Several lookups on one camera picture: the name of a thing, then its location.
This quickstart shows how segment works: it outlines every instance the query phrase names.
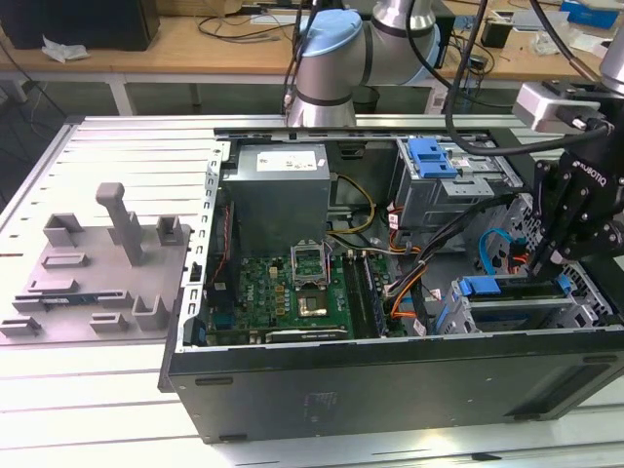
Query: wooden desk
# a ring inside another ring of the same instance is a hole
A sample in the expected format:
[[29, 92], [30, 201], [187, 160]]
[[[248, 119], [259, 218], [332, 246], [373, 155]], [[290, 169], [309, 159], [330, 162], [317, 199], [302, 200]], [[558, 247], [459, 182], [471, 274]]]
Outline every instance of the wooden desk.
[[[473, 15], [476, 5], [448, 1], [457, 15]], [[491, 2], [493, 9], [516, 9], [507, 0]], [[220, 34], [242, 34], [266, 28], [266, 25], [224, 25]], [[285, 29], [292, 34], [292, 28]], [[189, 17], [161, 18], [157, 37], [146, 52], [91, 50], [90, 58], [59, 63], [39, 50], [15, 50], [5, 37], [4, 43], [14, 59], [32, 76], [41, 81], [105, 82], [110, 88], [121, 115], [135, 113], [126, 84], [135, 83], [247, 83], [279, 84], [291, 58], [291, 42], [280, 31], [270, 33], [275, 41], [261, 44], [233, 44], [218, 41], [197, 31], [196, 19]], [[484, 88], [517, 87], [517, 82], [548, 78], [575, 78], [575, 71], [562, 56], [539, 57], [529, 47], [533, 33], [514, 32], [502, 50], [491, 50], [496, 64], [483, 84]], [[575, 51], [598, 71], [600, 59]], [[456, 51], [447, 54], [441, 73], [447, 78], [455, 74], [459, 62]], [[22, 79], [9, 60], [0, 54], [0, 81], [5, 87]], [[425, 80], [422, 86], [435, 82]]]

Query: gray 3d-printed holder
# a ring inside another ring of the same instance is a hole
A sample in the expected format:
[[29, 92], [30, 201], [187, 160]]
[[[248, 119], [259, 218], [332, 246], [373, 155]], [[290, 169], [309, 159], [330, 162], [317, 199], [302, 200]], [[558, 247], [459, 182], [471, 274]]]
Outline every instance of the gray 3d-printed holder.
[[179, 307], [179, 281], [190, 227], [161, 216], [141, 227], [123, 203], [121, 183], [103, 183], [96, 200], [112, 228], [83, 227], [74, 214], [52, 214], [50, 241], [0, 322], [0, 344], [164, 338]]

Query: motherboard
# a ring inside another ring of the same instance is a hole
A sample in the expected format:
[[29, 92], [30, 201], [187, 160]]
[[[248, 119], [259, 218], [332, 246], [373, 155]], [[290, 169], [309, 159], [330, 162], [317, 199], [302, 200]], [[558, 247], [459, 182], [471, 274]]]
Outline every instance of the motherboard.
[[385, 327], [379, 298], [389, 280], [383, 255], [320, 249], [245, 257], [238, 300], [231, 310], [213, 311], [208, 344], [297, 342], [318, 339], [319, 332], [328, 339], [379, 337]]

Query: black box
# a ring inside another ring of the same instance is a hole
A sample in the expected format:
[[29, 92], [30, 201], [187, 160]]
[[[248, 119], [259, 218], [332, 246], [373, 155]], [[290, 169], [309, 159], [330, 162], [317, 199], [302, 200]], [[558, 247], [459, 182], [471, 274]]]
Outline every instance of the black box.
[[43, 38], [87, 49], [144, 51], [158, 32], [156, 0], [0, 0], [2, 27], [16, 49]]
[[512, 27], [513, 24], [510, 22], [486, 21], [484, 31], [481, 33], [481, 44], [494, 49], [504, 48]]

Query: desk leg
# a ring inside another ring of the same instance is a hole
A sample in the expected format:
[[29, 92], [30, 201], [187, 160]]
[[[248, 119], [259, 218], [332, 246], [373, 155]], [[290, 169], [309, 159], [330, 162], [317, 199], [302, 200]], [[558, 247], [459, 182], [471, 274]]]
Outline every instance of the desk leg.
[[193, 105], [193, 113], [202, 113], [202, 94], [199, 91], [199, 85], [197, 83], [191, 83], [188, 85], [188, 89], [191, 93], [191, 104]]
[[425, 114], [442, 114], [448, 91], [442, 83], [434, 83], [429, 92]]
[[15, 81], [0, 81], [0, 86], [16, 102], [22, 104], [28, 100], [26, 93], [21, 87], [21, 83], [18, 80]]
[[137, 115], [137, 110], [135, 109], [134, 103], [130, 99], [124, 80], [111, 80], [108, 83], [108, 86], [110, 86], [110, 92], [113, 94], [115, 104], [117, 104], [117, 111], [119, 112], [119, 115]]

